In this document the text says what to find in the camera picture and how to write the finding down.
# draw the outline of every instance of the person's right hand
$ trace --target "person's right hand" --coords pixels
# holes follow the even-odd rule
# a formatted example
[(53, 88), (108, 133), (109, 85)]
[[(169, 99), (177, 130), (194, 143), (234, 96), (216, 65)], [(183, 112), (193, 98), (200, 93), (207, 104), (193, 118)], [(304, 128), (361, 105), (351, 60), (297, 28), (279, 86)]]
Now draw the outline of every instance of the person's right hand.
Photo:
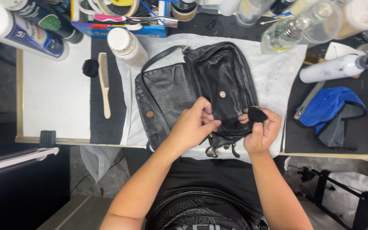
[[(268, 119), (264, 122), (254, 123), (252, 133), (248, 134), (244, 139), (244, 148), (247, 150), (250, 157), (260, 156), (269, 152), (269, 146), (271, 146), (278, 136), (280, 124), (282, 122), (282, 118), (278, 114), (267, 108), (256, 107), (263, 111)], [(244, 109), (243, 113), (244, 115), (238, 117), (238, 120), (244, 124), (249, 121), (248, 108)]]

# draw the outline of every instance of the metal tool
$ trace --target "metal tool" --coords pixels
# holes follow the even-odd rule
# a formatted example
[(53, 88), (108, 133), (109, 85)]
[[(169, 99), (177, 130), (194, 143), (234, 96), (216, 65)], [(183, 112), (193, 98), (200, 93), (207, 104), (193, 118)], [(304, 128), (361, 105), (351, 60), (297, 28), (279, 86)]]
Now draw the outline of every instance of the metal tool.
[(323, 88), (323, 86), (325, 85), (325, 82), (326, 81), (320, 81), (320, 82), (316, 83), (316, 85), (313, 87), (312, 91), (310, 91), (308, 96), (305, 98), (303, 103), (300, 105), (298, 111), (295, 113), (295, 115), (293, 115), (293, 118), (295, 120), (300, 119), (300, 117), (303, 115), (303, 113), (305, 112), (306, 108), (308, 107), (309, 103), (312, 101), (314, 96), (316, 96), (316, 94), (320, 91), (320, 89)]

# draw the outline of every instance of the white bottle cap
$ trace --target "white bottle cap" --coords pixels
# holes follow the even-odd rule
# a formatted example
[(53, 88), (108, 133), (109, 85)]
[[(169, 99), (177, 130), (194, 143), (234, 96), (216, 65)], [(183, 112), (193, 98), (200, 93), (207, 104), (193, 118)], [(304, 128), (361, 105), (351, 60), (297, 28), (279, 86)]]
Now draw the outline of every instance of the white bottle cap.
[(110, 30), (107, 40), (110, 49), (121, 52), (129, 49), (132, 43), (129, 32), (126, 29), (122, 28), (115, 28)]

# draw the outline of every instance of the white cloth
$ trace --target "white cloth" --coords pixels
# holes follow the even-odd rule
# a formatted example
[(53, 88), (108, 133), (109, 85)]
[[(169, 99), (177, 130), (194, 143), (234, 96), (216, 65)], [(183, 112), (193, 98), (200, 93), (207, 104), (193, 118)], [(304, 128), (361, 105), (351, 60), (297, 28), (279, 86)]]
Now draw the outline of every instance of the white cloth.
[[(258, 97), (258, 105), (276, 112), (283, 118), (286, 117), (290, 90), (305, 58), (307, 47), (306, 45), (296, 45), (294, 48), (279, 55), (264, 55), (260, 51), (260, 42), (249, 40), (208, 37), (196, 34), (175, 34), (165, 39), (148, 38), (144, 35), (136, 36), (147, 50), (150, 58), (174, 45), (189, 45), (194, 50), (204, 45), (212, 45), (222, 41), (233, 42), (239, 47), (248, 61)], [(184, 62), (183, 56), (181, 49), (176, 49), (176, 51), (157, 61), (146, 71)], [(132, 69), (119, 59), (117, 60), (117, 67), (123, 82), (124, 100), (127, 107), (126, 122), (120, 144), (145, 147), (148, 139), (141, 123), (135, 96), (135, 78), (140, 73), (140, 69)], [(236, 143), (236, 152), (241, 155), (238, 159), (250, 163), (248, 154), (243, 147), (243, 140), (241, 139)], [(278, 138), (269, 148), (272, 157), (279, 155), (281, 141), (282, 129), (279, 131)], [(209, 143), (206, 140), (201, 145), (188, 150), (182, 156), (197, 160), (211, 159), (205, 155), (205, 149), (208, 146)], [(231, 152), (231, 148), (228, 150), (219, 148), (216, 152), (218, 158), (236, 159)]]

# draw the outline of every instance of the leather crossbody bag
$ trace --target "leather crossbody bag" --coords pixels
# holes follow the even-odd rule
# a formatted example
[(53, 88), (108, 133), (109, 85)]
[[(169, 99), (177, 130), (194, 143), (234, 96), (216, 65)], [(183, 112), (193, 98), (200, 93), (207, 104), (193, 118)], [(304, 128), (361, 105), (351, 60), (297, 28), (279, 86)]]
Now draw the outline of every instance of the leather crossbody bag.
[[(156, 61), (181, 48), (185, 63), (145, 71)], [(248, 63), (231, 42), (206, 45), (195, 50), (177, 45), (151, 58), (136, 77), (136, 99), (149, 144), (155, 150), (167, 138), (182, 111), (198, 97), (206, 97), (215, 119), (222, 124), (207, 138), (209, 157), (217, 157), (219, 147), (228, 149), (252, 132), (250, 122), (241, 124), (242, 109), (257, 106)]]

